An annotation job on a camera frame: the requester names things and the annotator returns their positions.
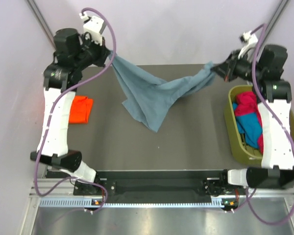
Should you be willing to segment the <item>light blue t shirt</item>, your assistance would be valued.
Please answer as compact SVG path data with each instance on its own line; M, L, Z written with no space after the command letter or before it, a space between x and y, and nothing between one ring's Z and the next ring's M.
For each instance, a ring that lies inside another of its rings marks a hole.
M115 76L126 96L122 103L129 114L149 130L158 132L170 107L180 98L211 85L216 76L208 62L193 76L166 81L116 55Z

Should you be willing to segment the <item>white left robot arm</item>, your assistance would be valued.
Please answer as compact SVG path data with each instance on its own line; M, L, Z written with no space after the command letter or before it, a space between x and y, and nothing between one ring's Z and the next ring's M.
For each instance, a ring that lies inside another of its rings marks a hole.
M82 154L70 150L67 144L70 110L76 94L76 84L90 65L104 67L109 50L105 47L101 29L86 29L79 34L74 28L63 28L54 36L53 61L44 75L45 112L43 131L32 161L57 168L73 177L85 180L90 194L101 190L96 171L82 160Z

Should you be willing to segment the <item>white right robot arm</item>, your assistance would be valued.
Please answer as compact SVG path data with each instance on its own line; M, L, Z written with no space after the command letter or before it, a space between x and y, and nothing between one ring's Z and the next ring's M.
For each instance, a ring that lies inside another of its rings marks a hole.
M230 53L212 71L230 82L241 78L253 83L256 103L263 128L263 158L261 167L228 170L219 181L219 188L229 194L237 186L250 188L287 189L294 186L294 141L290 132L292 91L282 79L287 50L279 45L266 45L259 59L248 61L247 53L256 44Z

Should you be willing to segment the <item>red t shirt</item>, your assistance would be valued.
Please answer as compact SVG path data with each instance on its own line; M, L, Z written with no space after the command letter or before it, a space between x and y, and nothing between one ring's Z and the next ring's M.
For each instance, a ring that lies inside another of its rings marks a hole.
M260 113L258 111L258 106L257 106L257 96L252 91L243 92L243 93L236 95L236 101L234 103L238 103L238 104L241 103L241 104L249 105L249 106L254 105L259 122L262 126L262 121L261 121Z

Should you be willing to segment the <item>folded orange t shirt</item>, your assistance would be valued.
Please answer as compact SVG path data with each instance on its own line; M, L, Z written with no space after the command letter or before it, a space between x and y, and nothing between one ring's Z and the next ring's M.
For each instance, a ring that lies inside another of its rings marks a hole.
M87 124L93 103L94 100L87 96L75 96L70 110L69 124Z

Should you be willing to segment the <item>bright blue t shirt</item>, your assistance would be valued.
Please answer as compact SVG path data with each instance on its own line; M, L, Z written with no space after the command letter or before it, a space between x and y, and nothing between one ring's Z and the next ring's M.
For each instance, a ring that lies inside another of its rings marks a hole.
M246 144L262 151L262 126L255 111L255 106L232 103L232 107L238 131L245 135Z

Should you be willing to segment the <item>olive green plastic bin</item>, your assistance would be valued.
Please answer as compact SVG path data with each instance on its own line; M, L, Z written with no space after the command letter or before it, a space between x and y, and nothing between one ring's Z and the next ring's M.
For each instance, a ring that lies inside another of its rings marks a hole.
M251 85L238 85L230 89L224 108L224 119L233 158L241 164L260 166L262 154L258 149L246 144L245 134L239 133L232 106L232 103L236 101L236 95L250 91L252 91ZM290 111L290 134L294 141L294 114L292 111Z

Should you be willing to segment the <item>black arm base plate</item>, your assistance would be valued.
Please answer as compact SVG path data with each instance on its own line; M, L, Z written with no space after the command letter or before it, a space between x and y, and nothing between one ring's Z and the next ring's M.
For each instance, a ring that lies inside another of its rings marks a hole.
M123 195L125 193L178 193L191 192L198 195L219 196L227 193L239 193L241 186L227 185L219 178L95 178L94 183L107 189L110 195Z

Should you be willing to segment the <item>aluminium frame rail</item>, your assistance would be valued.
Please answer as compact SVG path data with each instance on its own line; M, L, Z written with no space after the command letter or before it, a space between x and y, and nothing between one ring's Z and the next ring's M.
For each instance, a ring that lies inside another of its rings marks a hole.
M59 182L59 179L38 179L37 180L37 188L39 192L36 192L35 183L31 187L30 195L45 194L45 196L49 197L69 197L73 196L74 190L77 189L75 186L75 180L64 180L59 185L55 186ZM251 197L288 197L294 196L294 188L286 189L286 190L277 190L277 189L254 189L248 190L248 195Z

